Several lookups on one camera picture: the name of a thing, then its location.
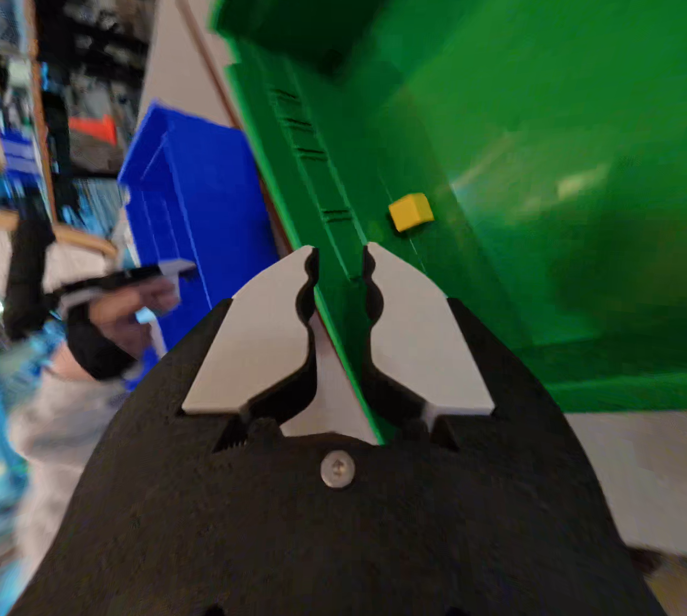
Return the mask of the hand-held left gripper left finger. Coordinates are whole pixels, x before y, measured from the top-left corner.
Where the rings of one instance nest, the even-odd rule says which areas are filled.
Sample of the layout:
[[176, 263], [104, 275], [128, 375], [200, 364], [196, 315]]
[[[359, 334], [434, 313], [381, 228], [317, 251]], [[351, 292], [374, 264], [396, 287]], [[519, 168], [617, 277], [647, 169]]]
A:
[[236, 292], [182, 403], [185, 420], [244, 440], [255, 424], [280, 431], [310, 406], [319, 275], [318, 249], [302, 246]]

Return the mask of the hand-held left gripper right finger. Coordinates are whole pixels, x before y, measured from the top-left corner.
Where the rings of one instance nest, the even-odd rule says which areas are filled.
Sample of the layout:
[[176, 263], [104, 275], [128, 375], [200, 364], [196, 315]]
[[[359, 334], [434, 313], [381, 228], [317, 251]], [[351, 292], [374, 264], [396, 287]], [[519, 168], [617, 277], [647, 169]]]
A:
[[449, 304], [429, 277], [378, 243], [363, 253], [369, 328], [361, 388], [397, 429], [441, 417], [487, 417], [494, 400]]

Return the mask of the small yellow cube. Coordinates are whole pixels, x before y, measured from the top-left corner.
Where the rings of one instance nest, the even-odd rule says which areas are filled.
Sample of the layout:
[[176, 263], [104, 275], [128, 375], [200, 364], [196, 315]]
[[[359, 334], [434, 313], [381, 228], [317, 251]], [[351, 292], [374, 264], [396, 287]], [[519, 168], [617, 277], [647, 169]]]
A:
[[424, 193], [410, 193], [390, 203], [388, 212], [398, 233], [434, 222], [435, 217]]

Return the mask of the green plastic bin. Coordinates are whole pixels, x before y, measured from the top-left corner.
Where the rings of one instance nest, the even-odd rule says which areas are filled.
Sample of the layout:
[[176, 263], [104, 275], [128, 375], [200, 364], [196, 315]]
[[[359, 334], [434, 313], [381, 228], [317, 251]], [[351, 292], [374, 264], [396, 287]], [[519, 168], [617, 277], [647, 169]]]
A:
[[[216, 0], [211, 23], [359, 399], [376, 242], [565, 412], [686, 409], [686, 0]], [[398, 233], [410, 193], [435, 220]]]

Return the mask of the grey desk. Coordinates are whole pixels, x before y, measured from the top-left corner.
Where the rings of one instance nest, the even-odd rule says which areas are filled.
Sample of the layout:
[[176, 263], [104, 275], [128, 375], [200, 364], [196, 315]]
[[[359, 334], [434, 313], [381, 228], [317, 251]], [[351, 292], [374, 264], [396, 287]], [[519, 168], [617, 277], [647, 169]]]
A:
[[[366, 414], [318, 313], [311, 319], [317, 394], [282, 426], [288, 436], [337, 432], [386, 442]], [[632, 548], [686, 556], [686, 412], [566, 416], [603, 488], [623, 541]]]

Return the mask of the black handheld device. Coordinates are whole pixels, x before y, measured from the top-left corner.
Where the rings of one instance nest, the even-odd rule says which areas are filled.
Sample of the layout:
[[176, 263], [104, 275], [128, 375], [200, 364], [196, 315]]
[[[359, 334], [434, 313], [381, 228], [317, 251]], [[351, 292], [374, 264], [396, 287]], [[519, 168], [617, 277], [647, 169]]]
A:
[[196, 275], [196, 264], [189, 260], [176, 259], [158, 263], [117, 270], [103, 277], [87, 278], [60, 287], [54, 293], [61, 313], [74, 305], [91, 302], [100, 296], [119, 289], [137, 285], [150, 279], [164, 277], [178, 284], [180, 278], [192, 278]]

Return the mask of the blue plastic bin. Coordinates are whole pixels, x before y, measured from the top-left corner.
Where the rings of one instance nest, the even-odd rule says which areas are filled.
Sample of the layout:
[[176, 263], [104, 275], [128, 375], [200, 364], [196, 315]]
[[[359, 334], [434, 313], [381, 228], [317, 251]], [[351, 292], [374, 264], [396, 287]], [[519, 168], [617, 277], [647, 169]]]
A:
[[279, 259], [242, 131], [153, 101], [118, 175], [141, 266], [188, 260], [180, 305], [157, 324], [171, 350], [220, 301]]

